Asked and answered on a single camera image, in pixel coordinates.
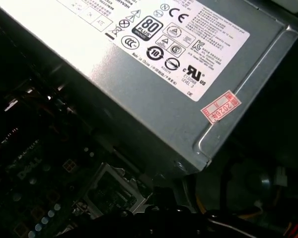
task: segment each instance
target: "warning symbol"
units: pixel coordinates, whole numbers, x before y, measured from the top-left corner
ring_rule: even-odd
[[[155,43],[166,50],[174,43],[174,41],[163,35]]]
[[[131,12],[132,15],[134,15],[134,16],[136,16],[138,18],[140,17],[140,13],[141,13],[141,10],[136,10],[136,11],[132,11]]]
[[[179,37],[182,34],[182,30],[177,26],[170,26],[167,29],[167,33],[171,37]]]
[[[164,42],[165,44],[168,44],[169,43],[169,38],[166,38],[166,39],[162,40],[162,42]]]
[[[129,20],[131,23],[134,23],[134,21],[135,21],[135,15],[127,16],[126,19]]]

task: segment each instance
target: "black cable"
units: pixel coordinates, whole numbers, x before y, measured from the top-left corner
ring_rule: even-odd
[[[221,183],[220,183],[220,210],[227,211],[227,186],[228,182],[232,179],[232,174],[230,172],[231,168],[239,162],[237,158],[230,158],[230,160],[225,165],[222,175],[221,175]]]

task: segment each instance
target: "yellow wire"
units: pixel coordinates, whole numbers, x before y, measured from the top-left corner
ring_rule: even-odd
[[[292,227],[292,223],[291,222],[289,222],[289,224],[288,224],[288,227],[287,227],[287,229],[286,229],[286,231],[284,232],[284,236],[287,234],[287,232],[290,230],[290,227]]]
[[[207,212],[206,208],[204,207],[204,205],[202,204],[202,202],[200,201],[199,197],[197,194],[195,194],[195,197],[196,197],[196,200],[197,200],[197,204],[198,204],[198,207],[201,211],[202,214],[205,214]],[[241,219],[249,219],[249,218],[252,218],[252,217],[255,217],[255,216],[258,216],[258,215],[261,215],[263,212],[262,211],[259,211],[259,212],[255,212],[255,213],[252,213],[252,214],[245,214],[245,215],[240,215],[238,216],[239,218]]]
[[[202,202],[200,201],[199,197],[197,194],[195,194],[195,198],[197,200],[197,204],[198,204],[198,207],[201,211],[202,214],[205,214],[207,212],[207,210],[205,209],[205,207],[203,206]]]
[[[241,219],[247,220],[249,218],[253,218],[253,217],[256,217],[258,215],[261,215],[262,213],[263,213],[262,211],[259,211],[259,212],[255,212],[255,213],[251,213],[251,214],[240,215],[238,217],[241,218]]]

